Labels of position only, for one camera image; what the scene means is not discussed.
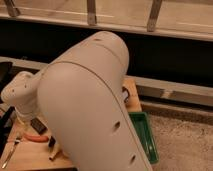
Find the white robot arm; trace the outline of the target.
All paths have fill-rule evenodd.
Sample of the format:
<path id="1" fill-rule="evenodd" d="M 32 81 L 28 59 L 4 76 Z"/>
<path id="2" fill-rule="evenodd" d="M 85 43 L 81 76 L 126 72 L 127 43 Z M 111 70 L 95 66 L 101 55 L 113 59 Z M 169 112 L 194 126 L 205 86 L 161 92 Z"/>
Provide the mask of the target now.
<path id="1" fill-rule="evenodd" d="M 28 121 L 42 114 L 78 171 L 153 171 L 125 107 L 125 42 L 99 31 L 32 74 L 22 71 L 1 99 Z"/>

